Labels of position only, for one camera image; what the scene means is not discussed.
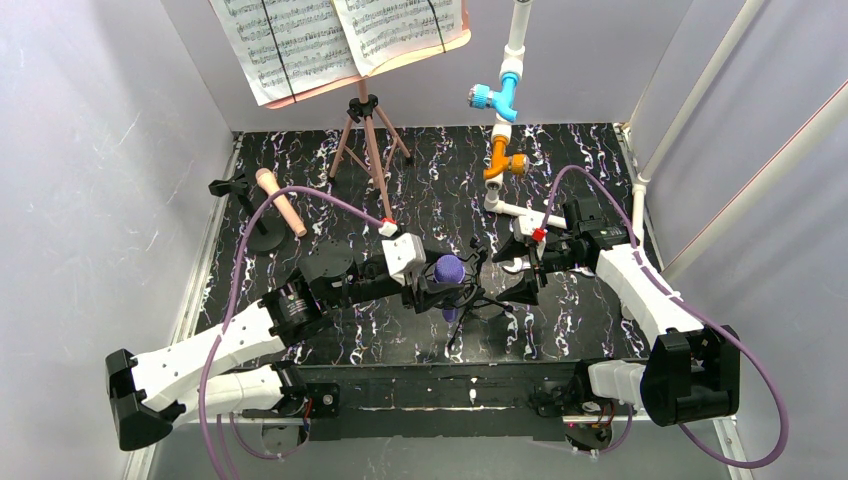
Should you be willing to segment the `black tripod mic stand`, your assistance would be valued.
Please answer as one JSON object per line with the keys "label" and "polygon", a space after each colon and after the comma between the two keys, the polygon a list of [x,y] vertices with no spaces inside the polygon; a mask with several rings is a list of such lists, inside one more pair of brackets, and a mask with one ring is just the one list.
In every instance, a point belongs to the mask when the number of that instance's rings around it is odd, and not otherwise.
{"label": "black tripod mic stand", "polygon": [[[458,308],[458,319],[452,323],[448,322],[453,325],[453,332],[446,344],[447,352],[453,349],[457,337],[463,329],[463,323],[468,313],[490,305],[497,306],[506,313],[513,311],[511,305],[487,297],[486,289],[482,286],[482,267],[489,258],[488,247],[483,245],[477,238],[472,238],[469,246],[471,253],[466,257],[459,257],[447,251],[424,248],[427,263],[411,287],[410,300],[405,300],[405,303],[417,314],[427,312],[431,309],[437,309],[442,312],[442,302],[450,293],[458,291],[461,294],[461,298],[455,304]],[[465,279],[461,285],[435,282],[433,275],[434,267],[437,260],[444,255],[455,255],[463,262]]]}

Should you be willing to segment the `purple microphone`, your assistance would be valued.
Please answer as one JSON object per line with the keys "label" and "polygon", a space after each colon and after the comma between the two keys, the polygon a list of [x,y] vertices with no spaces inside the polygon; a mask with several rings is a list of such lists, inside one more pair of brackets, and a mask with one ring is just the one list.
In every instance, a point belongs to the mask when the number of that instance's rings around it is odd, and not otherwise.
{"label": "purple microphone", "polygon": [[[436,283],[461,285],[465,279],[464,264],[455,255],[444,255],[437,260],[433,275]],[[459,313],[455,304],[460,298],[461,294],[456,291],[450,293],[442,302],[442,315],[446,322],[452,323],[458,319]]]}

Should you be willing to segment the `pink microphone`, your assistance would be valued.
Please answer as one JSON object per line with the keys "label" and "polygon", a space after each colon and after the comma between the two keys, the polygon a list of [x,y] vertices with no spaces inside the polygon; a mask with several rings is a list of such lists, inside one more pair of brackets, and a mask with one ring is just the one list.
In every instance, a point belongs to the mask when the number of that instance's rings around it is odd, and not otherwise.
{"label": "pink microphone", "polygon": [[[275,194],[281,189],[275,174],[267,168],[260,168],[256,172],[255,178],[257,185],[268,196]],[[286,221],[286,223],[288,224],[288,226],[296,237],[302,238],[307,234],[307,228],[303,219],[300,217],[298,212],[295,210],[293,205],[290,203],[290,201],[284,194],[278,196],[273,201],[273,204],[281,213],[283,219]]]}

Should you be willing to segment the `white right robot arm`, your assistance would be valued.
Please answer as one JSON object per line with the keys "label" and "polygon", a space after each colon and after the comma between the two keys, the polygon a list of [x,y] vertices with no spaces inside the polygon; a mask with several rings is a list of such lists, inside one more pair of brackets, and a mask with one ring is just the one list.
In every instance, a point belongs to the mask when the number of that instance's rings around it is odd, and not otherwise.
{"label": "white right robot arm", "polygon": [[715,328],[675,304],[628,232],[608,223],[596,201],[565,203],[567,229],[543,233],[541,219],[518,217],[493,260],[520,281],[498,294],[503,302],[536,305],[548,275],[586,268],[632,314],[650,346],[644,361],[588,360],[575,369],[565,397],[574,404],[616,400],[646,411],[658,426],[731,416],[738,411],[740,351]]}

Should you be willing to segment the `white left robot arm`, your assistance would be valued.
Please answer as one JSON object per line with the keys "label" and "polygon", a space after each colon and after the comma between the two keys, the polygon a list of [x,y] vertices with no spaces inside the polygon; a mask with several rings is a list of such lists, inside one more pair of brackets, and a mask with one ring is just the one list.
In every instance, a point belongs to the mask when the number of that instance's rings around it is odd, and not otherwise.
{"label": "white left robot arm", "polygon": [[364,261],[324,241],[284,283],[220,325],[146,353],[111,352],[107,395],[120,449],[151,446],[193,419],[302,401],[306,388],[289,366],[235,369],[317,335],[333,311],[393,295],[412,300],[426,263],[420,237],[410,233],[383,241]]}

